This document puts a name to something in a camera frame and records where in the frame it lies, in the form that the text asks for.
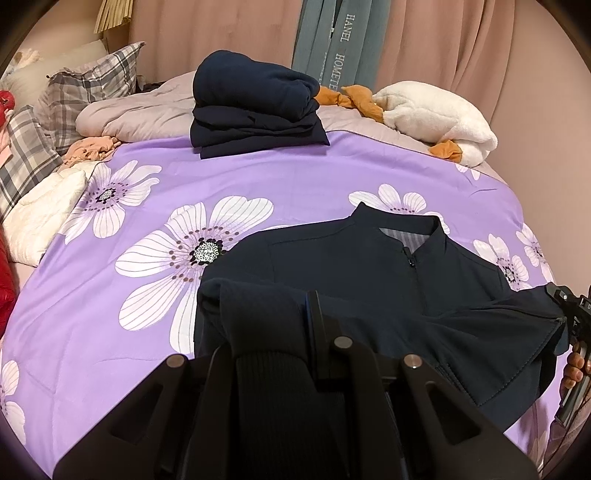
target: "comforter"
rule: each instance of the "comforter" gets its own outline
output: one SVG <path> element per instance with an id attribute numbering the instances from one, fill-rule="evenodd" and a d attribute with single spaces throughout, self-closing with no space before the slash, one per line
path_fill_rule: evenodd
<path id="1" fill-rule="evenodd" d="M 76 118 L 76 130 L 83 137 L 110 135 L 130 143 L 188 135 L 195 107 L 194 76 L 195 72 L 188 72 L 164 82 L 151 92 L 91 103 Z M 428 145 L 371 118 L 364 118 L 357 110 L 321 106 L 316 113 L 327 132 L 349 131 L 428 153 Z M 474 171 L 501 179 L 486 161 L 476 166 Z"/>
<path id="2" fill-rule="evenodd" d="M 193 354 L 198 231 L 228 250 L 261 229 L 344 218 L 362 197 L 439 216 L 514 290 L 552 279 L 505 184 L 348 132 L 329 139 L 211 160 L 187 137 L 153 140 L 96 167 L 21 292 L 1 349 L 2 412 L 46 472 L 167 355 Z M 506 433 L 537 463 L 560 378 Z"/>

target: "stack of folded clothes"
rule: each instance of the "stack of folded clothes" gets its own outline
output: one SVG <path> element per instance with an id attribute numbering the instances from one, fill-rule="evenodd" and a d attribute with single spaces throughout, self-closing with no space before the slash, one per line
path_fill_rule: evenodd
<path id="1" fill-rule="evenodd" d="M 299 145 L 330 145 L 312 77 L 240 53 L 219 50 L 193 80 L 191 143 L 201 158 Z"/>

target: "white flower print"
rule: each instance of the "white flower print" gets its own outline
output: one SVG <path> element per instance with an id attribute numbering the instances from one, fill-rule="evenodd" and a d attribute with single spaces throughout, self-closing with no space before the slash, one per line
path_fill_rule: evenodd
<path id="1" fill-rule="evenodd" d="M 268 219 L 273 204 L 264 198 L 225 197 L 209 221 L 203 203 L 176 209 L 164 225 L 128 248 L 115 262 L 127 277 L 166 276 L 133 291 L 119 312 L 126 330 L 141 330 L 161 320 L 184 292 L 170 329 L 170 345 L 193 353 L 197 287 L 203 270 L 228 251 L 244 234 Z"/>
<path id="2" fill-rule="evenodd" d="M 6 362 L 2 366 L 2 348 L 0 347 L 0 367 L 2 371 L 0 374 L 0 411 L 6 417 L 6 420 L 12 431 L 25 445 L 27 436 L 25 435 L 25 413 L 22 408 L 13 401 L 7 400 L 7 397 L 13 395 L 18 386 L 18 365 L 14 360 Z"/>
<path id="3" fill-rule="evenodd" d="M 474 168 L 468 168 L 464 165 L 460 165 L 459 163 L 455 164 L 456 168 L 461 171 L 462 173 L 467 172 L 468 170 L 470 170 L 470 173 L 472 173 L 472 178 L 474 180 L 478 180 L 480 178 L 480 172 L 477 170 L 474 170 Z"/>
<path id="4" fill-rule="evenodd" d="M 501 237 L 490 234 L 488 243 L 474 240 L 474 248 L 482 258 L 499 266 L 513 290 L 520 291 L 531 288 L 531 285 L 527 283 L 530 279 L 527 268 L 519 256 L 514 255 L 511 258 L 509 249 Z"/>
<path id="5" fill-rule="evenodd" d="M 61 227 L 60 233 L 66 236 L 66 245 L 79 236 L 94 218 L 92 231 L 97 238 L 107 238 L 119 231 L 125 219 L 122 205 L 137 207 L 150 194 L 152 185 L 159 179 L 152 177 L 138 184 L 162 167 L 144 165 L 134 171 L 137 160 L 131 160 L 111 175 L 111 169 L 99 163 L 82 194 L 78 205 Z"/>
<path id="6" fill-rule="evenodd" d="M 435 215 L 439 217 L 443 231 L 449 235 L 449 227 L 439 212 L 423 212 L 427 208 L 427 202 L 422 195 L 410 192 L 400 200 L 400 195 L 394 187 L 384 183 L 379 186 L 379 197 L 370 192 L 353 192 L 349 195 L 349 201 L 357 207 L 361 202 L 368 207 L 377 208 L 384 212 L 407 213 L 409 215 Z"/>
<path id="7" fill-rule="evenodd" d="M 552 275 L 552 270 L 550 270 L 550 266 L 548 265 L 548 261 L 542 252 L 540 243 L 538 242 L 538 239 L 535 237 L 534 233 L 531 231 L 531 228 L 526 224 L 523 224 L 521 232 L 516 232 L 515 234 L 521 243 L 525 245 L 525 254 L 530 259 L 531 264 L 534 267 L 540 266 L 542 269 L 542 275 L 546 281 L 553 282 L 554 276 Z"/>

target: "black device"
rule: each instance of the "black device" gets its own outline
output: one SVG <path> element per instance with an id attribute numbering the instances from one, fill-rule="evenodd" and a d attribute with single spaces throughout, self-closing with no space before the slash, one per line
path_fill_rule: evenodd
<path id="1" fill-rule="evenodd" d="M 591 301 L 584 295 L 575 296 L 568 287 L 557 287 L 553 283 L 546 285 L 546 291 L 564 310 L 569 334 L 572 336 L 571 342 L 579 343 L 579 353 L 587 365 L 591 359 Z M 591 377 L 583 368 L 583 379 L 566 392 L 556 412 L 556 420 L 566 430 L 570 428 L 574 416 L 589 394 L 590 387 Z"/>
<path id="2" fill-rule="evenodd" d="M 337 435 L 343 475 L 332 478 L 538 478 L 533 463 L 422 358 L 376 355 L 341 335 L 315 292 L 307 316 L 315 388 L 345 400 Z M 211 357 L 169 356 L 72 447 L 53 479 L 242 479 L 235 390 L 228 344 Z"/>

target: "red fabric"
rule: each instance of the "red fabric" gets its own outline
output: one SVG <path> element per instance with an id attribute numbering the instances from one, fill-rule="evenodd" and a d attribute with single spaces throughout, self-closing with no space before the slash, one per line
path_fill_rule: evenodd
<path id="1" fill-rule="evenodd" d="M 16 302 L 17 292 L 4 248 L 4 235 L 0 232 L 0 338 L 4 335 L 8 318 Z"/>
<path id="2" fill-rule="evenodd" d="M 8 90 L 0 90 L 0 103 L 5 110 L 14 110 L 14 95 Z"/>

